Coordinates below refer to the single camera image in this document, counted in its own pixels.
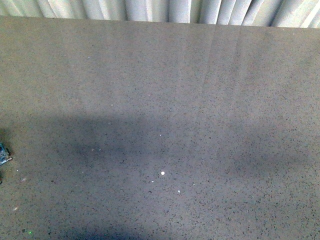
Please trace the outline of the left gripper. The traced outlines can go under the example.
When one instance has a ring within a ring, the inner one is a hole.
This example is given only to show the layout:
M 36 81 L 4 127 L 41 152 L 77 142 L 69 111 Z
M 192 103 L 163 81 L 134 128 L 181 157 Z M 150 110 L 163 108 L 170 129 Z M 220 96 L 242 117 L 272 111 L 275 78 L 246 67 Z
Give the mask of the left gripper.
M 0 165 L 4 165 L 5 163 L 11 161 L 13 158 L 11 157 L 9 149 L 4 145 L 3 142 L 0 143 Z

